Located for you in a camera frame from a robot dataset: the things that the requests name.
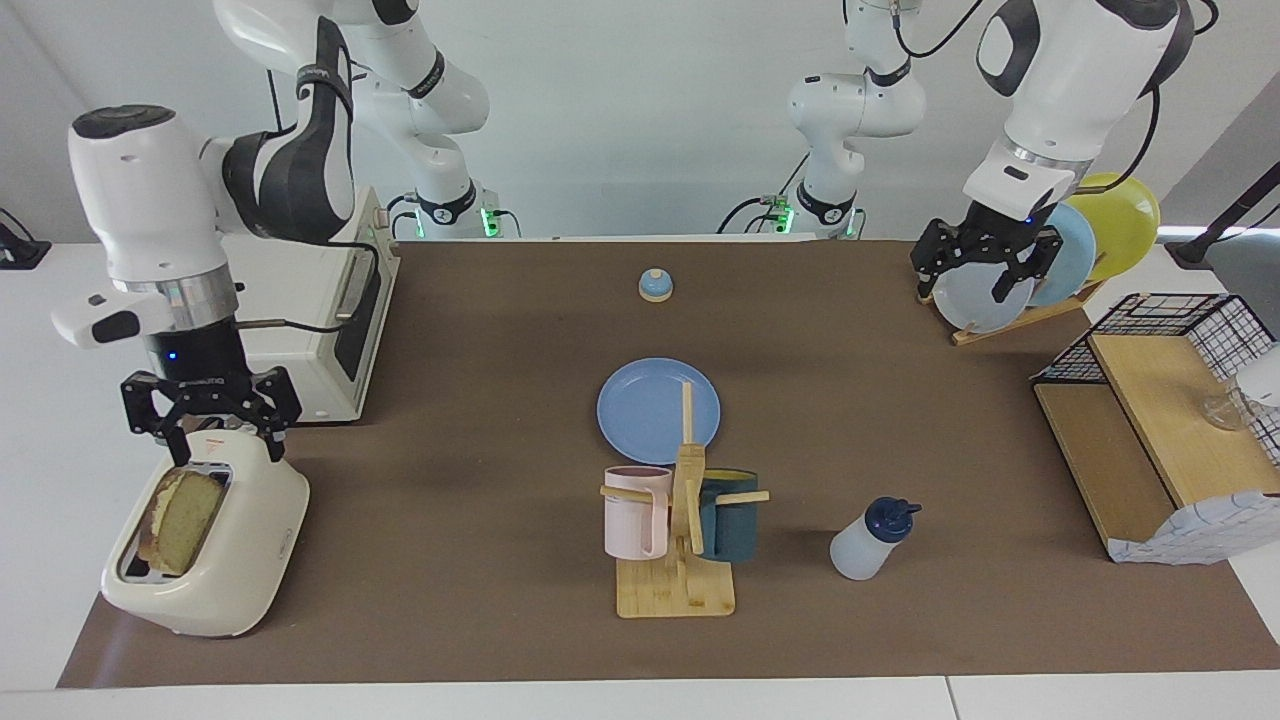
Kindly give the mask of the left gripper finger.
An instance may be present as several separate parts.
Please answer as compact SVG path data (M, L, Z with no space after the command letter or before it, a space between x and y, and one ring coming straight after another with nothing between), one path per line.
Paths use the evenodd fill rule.
M1061 247L1062 238L1057 229L1042 228L1023 250L1002 249L997 261L1002 263L1005 269L991 290L992 299L997 304L1004 302L1024 281L1043 279Z
M916 297L927 300L934 284L945 273L963 265L961 225L941 218L932 219L910 251L910 261L916 273Z

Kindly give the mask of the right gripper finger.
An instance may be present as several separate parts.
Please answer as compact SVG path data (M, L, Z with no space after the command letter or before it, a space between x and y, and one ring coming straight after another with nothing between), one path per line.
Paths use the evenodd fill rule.
M302 407L291 374L284 366L250 377L250 423L265 443L270 462L285 455L285 433L300 419Z
M164 416L154 402L156 392L172 401ZM191 448L182 420L191 414L191 400L177 382L161 379L150 372L134 372L122 382L122 400L134 434L152 436L165 445L175 468L189 464Z

